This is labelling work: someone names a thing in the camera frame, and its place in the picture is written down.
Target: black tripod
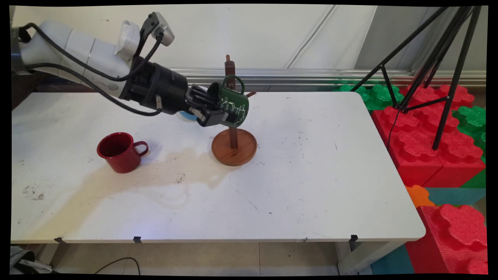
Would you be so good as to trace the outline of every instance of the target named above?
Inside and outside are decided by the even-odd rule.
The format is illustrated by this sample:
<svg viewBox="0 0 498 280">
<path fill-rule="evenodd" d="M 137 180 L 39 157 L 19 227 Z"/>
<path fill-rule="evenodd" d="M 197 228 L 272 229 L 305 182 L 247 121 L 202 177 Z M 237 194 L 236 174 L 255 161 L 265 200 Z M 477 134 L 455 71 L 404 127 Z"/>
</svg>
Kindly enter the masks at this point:
<svg viewBox="0 0 498 280">
<path fill-rule="evenodd" d="M 446 28 L 443 35 L 439 39 L 438 43 L 434 47 L 434 50 L 432 50 L 431 54 L 427 58 L 427 61 L 415 76 L 415 79 L 413 80 L 410 89 L 406 93 L 406 96 L 399 104 L 396 102 L 396 98 L 394 97 L 394 92 L 392 91 L 391 82 L 389 81 L 389 77 L 387 76 L 387 72 L 385 70 L 384 65 L 390 59 L 392 59 L 393 56 L 395 56 L 402 48 L 404 48 L 409 42 L 411 42 L 420 32 L 422 32 L 429 24 L 431 24 L 447 8 L 448 7 L 439 8 L 432 16 L 430 16 L 430 18 L 428 18 L 422 25 L 420 25 L 408 38 L 406 38 L 396 49 L 394 49 L 394 51 L 392 51 L 384 60 L 382 60 L 366 77 L 364 77 L 351 90 L 351 91 L 357 90 L 362 84 L 364 84 L 371 76 L 373 76 L 380 69 L 382 70 L 386 86 L 392 98 L 392 106 L 398 109 L 398 114 L 399 111 L 403 113 L 408 113 L 409 111 L 414 109 L 446 101 L 443 109 L 443 114 L 441 115 L 441 121 L 439 122 L 439 127 L 436 133 L 436 137 L 434 138 L 434 143 L 432 145 L 432 148 L 434 150 L 438 148 L 439 142 L 441 140 L 441 135 L 443 134 L 443 129 L 446 124 L 446 119 L 448 118 L 448 114 L 450 112 L 451 102 L 453 101 L 453 97 L 455 96 L 455 90 L 457 89 L 458 80 L 460 79 L 460 74 L 462 73 L 465 58 L 467 56 L 467 52 L 469 51 L 470 42 L 472 40 L 472 36 L 474 35 L 474 30 L 476 29 L 477 20 L 479 18 L 479 13 L 481 11 L 481 6 L 461 6 L 458 8 L 456 14 L 453 16 L 448 27 Z M 469 27 L 467 28 L 467 33 L 465 35 L 464 43 L 462 45 L 462 50 L 460 51 L 460 56 L 458 57 L 457 66 L 455 69 L 455 73 L 453 74 L 453 80 L 451 81 L 451 86 L 450 86 L 450 91 L 448 92 L 448 96 L 433 101 L 429 101 L 417 106 L 407 107 L 410 98 L 413 96 L 413 94 L 416 92 L 419 85 L 423 81 L 425 81 L 424 88 L 427 88 L 429 86 L 432 78 L 436 74 L 439 65 L 441 64 L 441 61 L 443 60 L 446 52 L 451 46 L 451 43 L 453 42 L 458 31 L 460 30 L 460 27 L 470 15 L 472 15 L 472 17 L 470 19 Z"/>
</svg>

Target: white table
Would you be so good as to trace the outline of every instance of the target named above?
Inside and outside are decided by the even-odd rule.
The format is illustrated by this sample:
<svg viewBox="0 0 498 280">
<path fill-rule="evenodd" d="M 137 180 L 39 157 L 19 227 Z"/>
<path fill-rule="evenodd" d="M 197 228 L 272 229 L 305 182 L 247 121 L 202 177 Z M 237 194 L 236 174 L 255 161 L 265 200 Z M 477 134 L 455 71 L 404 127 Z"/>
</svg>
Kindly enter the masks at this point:
<svg viewBox="0 0 498 280">
<path fill-rule="evenodd" d="M 147 110 L 135 102 L 126 102 Z M 223 126 L 143 117 L 97 93 L 33 93 L 12 112 L 11 243 L 346 242 L 359 271 L 425 234 L 358 94 L 259 93 L 241 126 L 254 158 L 224 166 Z M 146 141 L 118 174 L 96 153 L 113 132 Z"/>
</svg>

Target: floor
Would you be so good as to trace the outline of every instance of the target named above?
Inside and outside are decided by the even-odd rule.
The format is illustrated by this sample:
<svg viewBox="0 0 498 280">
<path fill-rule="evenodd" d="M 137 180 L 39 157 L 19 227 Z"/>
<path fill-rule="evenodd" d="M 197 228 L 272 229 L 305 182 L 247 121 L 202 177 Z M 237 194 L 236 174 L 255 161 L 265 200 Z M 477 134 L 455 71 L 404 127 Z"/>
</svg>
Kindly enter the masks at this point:
<svg viewBox="0 0 498 280">
<path fill-rule="evenodd" d="M 484 216 L 484 225 L 488 226 L 486 216 L 486 197 L 481 198 L 478 202 L 472 205 L 477 211 L 479 211 Z"/>
<path fill-rule="evenodd" d="M 336 276 L 334 243 L 60 244 L 52 259 L 60 273 L 93 274 L 124 257 L 135 258 L 142 275 Z M 133 260 L 99 274 L 136 275 Z"/>
</svg>

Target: mug handle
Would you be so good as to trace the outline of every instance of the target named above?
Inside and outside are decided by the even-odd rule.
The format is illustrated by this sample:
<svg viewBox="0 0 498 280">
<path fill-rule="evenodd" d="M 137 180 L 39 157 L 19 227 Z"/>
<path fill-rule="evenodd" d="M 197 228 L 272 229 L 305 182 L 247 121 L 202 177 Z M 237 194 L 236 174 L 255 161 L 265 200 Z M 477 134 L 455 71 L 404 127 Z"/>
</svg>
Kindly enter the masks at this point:
<svg viewBox="0 0 498 280">
<path fill-rule="evenodd" d="M 145 145 L 145 151 L 139 153 L 138 155 L 139 156 L 144 156 L 149 151 L 149 145 L 147 145 L 147 143 L 145 143 L 144 141 L 138 141 L 138 142 L 133 143 L 134 147 L 140 146 L 140 145 Z"/>
<path fill-rule="evenodd" d="M 242 91 L 239 92 L 239 94 L 244 94 L 244 91 L 246 90 L 246 86 L 244 85 L 244 82 L 239 77 L 237 77 L 236 75 L 227 75 L 223 79 L 223 82 L 221 82 L 221 85 L 225 86 L 225 84 L 228 81 L 228 79 L 231 79 L 231 78 L 235 78 L 235 79 L 237 79 L 237 81 L 239 81 L 239 83 L 241 84 L 241 87 L 242 87 Z"/>
</svg>

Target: white wall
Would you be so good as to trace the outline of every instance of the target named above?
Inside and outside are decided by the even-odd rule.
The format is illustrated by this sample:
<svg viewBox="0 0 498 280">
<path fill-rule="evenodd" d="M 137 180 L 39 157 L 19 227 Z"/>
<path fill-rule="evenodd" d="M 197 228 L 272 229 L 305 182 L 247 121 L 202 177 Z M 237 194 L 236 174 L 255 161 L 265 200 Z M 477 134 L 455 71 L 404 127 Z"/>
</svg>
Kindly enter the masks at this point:
<svg viewBox="0 0 498 280">
<path fill-rule="evenodd" d="M 378 6 L 368 35 L 356 61 L 356 69 L 373 69 L 423 24 L 439 7 Z M 438 26 L 439 16 L 395 55 L 385 67 L 388 70 L 411 70 L 421 47 Z"/>
<path fill-rule="evenodd" d="M 142 25 L 158 11 L 176 36 L 152 57 L 168 68 L 223 68 L 230 54 L 238 68 L 285 68 L 330 5 L 177 4 L 87 7 L 17 6 L 13 26 L 56 20 L 115 43 L 123 20 Z M 338 5 L 292 68 L 352 69 L 375 6 Z M 149 39 L 145 55 L 153 44 Z"/>
<path fill-rule="evenodd" d="M 483 6 L 479 13 L 476 30 L 472 36 L 472 41 L 469 46 L 469 52 L 465 58 L 464 70 L 486 70 L 487 54 L 488 54 L 488 6 Z M 457 67 L 458 57 L 462 50 L 465 34 L 469 27 L 470 18 L 467 19 L 457 36 L 453 40 L 451 47 L 448 49 L 439 69 L 455 70 Z"/>
<path fill-rule="evenodd" d="M 353 69 L 375 8 L 337 5 L 291 68 Z"/>
</svg>

